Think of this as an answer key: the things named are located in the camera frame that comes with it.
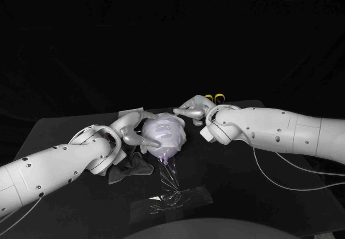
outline black tabletop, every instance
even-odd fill
[[[260,101],[229,102],[239,106],[264,107]],[[148,110],[173,112],[173,108]],[[14,160],[49,147],[68,143],[75,133],[92,124],[109,125],[117,113],[40,119],[31,129]],[[174,156],[180,189],[205,186],[212,204],[190,212],[186,218],[229,218],[260,223],[296,236],[345,229],[345,210],[329,189],[297,192],[277,187],[261,174],[252,148],[242,142],[228,145],[208,143],[192,120],[185,120],[186,143]],[[255,150],[260,166],[271,179],[291,188],[323,186],[319,176],[294,168],[275,153]],[[281,154],[300,167],[310,169],[301,155]],[[3,235],[10,238],[122,238],[163,223],[130,221],[130,203],[161,194],[157,159],[147,153],[144,160],[154,166],[150,176],[131,176],[108,185],[108,178],[85,170],[79,178],[46,195],[19,224]],[[0,232],[20,219],[34,202],[1,223]]]

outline robotic hand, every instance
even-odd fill
[[[205,117],[200,135],[208,142],[223,145],[244,141],[252,148],[277,153],[293,153],[329,159],[345,164],[345,120],[304,116],[270,108],[241,109],[215,105],[203,96],[195,96],[173,110],[193,119]]]
[[[70,183],[86,168],[101,173],[125,157],[121,138],[128,145],[159,148],[154,140],[134,133],[144,118],[156,119],[150,112],[131,112],[109,126],[96,124],[83,128],[68,144],[23,157],[0,167],[0,218]]]

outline black background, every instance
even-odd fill
[[[345,118],[343,22],[330,0],[1,0],[1,163],[40,118],[195,95]]]

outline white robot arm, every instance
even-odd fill
[[[0,218],[52,193],[81,175],[86,168],[101,173],[125,157],[121,138],[128,145],[160,144],[134,133],[141,119],[156,119],[150,112],[131,112],[109,126],[91,125],[68,144],[23,157],[0,167]]]
[[[205,116],[200,135],[208,142],[226,145],[241,140],[252,148],[303,154],[345,164],[342,119],[314,118],[280,109],[216,106],[203,96],[195,96],[173,112],[193,118],[193,123]]]

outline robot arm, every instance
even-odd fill
[[[68,144],[23,157],[0,167],[0,217],[69,184],[86,168],[98,174],[124,159],[121,138],[130,145],[160,144],[134,133],[150,112],[131,112],[108,127],[91,125]]]
[[[189,102],[192,109],[185,109],[183,104],[173,112],[196,118],[195,111],[202,114],[202,110],[195,101]],[[208,142],[226,145],[241,140],[252,148],[303,154],[345,164],[345,120],[314,118],[280,109],[241,109],[232,105],[213,106],[203,115],[206,126],[200,135]]]

